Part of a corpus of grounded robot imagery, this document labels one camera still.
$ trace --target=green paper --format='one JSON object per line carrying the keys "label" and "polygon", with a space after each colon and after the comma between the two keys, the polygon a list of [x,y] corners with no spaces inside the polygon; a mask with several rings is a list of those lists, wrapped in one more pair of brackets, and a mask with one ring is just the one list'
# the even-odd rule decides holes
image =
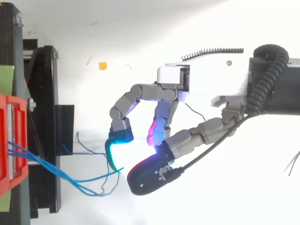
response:
{"label": "green paper", "polygon": [[[12,95],[14,69],[14,66],[0,65],[0,94]],[[10,194],[11,191],[9,190],[0,197],[0,212],[9,212]]]}
{"label": "green paper", "polygon": [[14,66],[0,65],[0,94],[12,95],[14,69]]}
{"label": "green paper", "polygon": [[0,212],[9,212],[10,190],[0,197]]}

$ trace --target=red container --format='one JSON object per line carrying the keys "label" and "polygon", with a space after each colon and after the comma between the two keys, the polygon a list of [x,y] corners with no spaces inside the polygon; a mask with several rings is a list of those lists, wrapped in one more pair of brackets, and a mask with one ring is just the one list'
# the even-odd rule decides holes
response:
{"label": "red container", "polygon": [[12,107],[11,128],[14,140],[18,145],[27,149],[27,102],[19,97],[0,95],[0,196],[20,184],[28,176],[27,160],[14,157],[14,174],[10,173],[8,157],[8,106]]}

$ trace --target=white wall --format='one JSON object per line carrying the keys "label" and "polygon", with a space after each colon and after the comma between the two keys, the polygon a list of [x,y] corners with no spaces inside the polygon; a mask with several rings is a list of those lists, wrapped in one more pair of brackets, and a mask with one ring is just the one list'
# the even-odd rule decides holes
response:
{"label": "white wall", "polygon": [[[259,45],[272,43],[283,46],[290,57],[300,58],[297,0],[13,2],[24,15],[24,38],[38,38],[40,46],[59,50],[59,102],[75,104],[75,132],[98,151],[104,151],[114,102],[133,84],[154,82],[159,66],[185,53],[244,47],[251,56]],[[99,62],[108,62],[108,69],[99,71]],[[147,135],[155,105],[143,102],[130,114],[135,136]],[[219,109],[201,102],[192,106],[208,118],[219,115]],[[172,131],[198,122],[198,115],[180,105]],[[60,212],[48,215],[47,210],[40,210],[40,218],[32,223],[299,224],[300,161],[291,177],[282,174],[299,150],[299,126],[299,117],[251,119],[181,178],[147,196],[132,195],[124,177],[105,198],[85,197],[62,181]],[[206,148],[200,147],[181,163]],[[75,151],[83,149],[76,143]],[[78,179],[106,170],[101,156],[62,157],[61,165]],[[115,181],[116,176],[109,179],[107,190]],[[95,182],[89,187],[100,190],[100,185]]]}

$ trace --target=black coiled cable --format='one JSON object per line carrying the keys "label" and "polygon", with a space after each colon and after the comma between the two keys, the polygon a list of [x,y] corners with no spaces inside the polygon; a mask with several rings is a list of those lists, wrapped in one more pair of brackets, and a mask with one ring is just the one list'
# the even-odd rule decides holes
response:
{"label": "black coiled cable", "polygon": [[278,45],[262,45],[254,50],[253,56],[267,59],[272,57],[272,62],[247,100],[246,114],[251,117],[261,113],[263,103],[289,61],[288,52]]}

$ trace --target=orange sticker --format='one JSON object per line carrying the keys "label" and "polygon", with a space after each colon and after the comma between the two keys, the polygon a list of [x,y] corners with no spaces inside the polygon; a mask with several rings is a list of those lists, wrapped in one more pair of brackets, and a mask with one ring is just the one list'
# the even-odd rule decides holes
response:
{"label": "orange sticker", "polygon": [[100,63],[99,63],[99,69],[100,69],[100,70],[105,70],[105,69],[107,69],[107,63],[106,63],[106,62],[100,62]]}

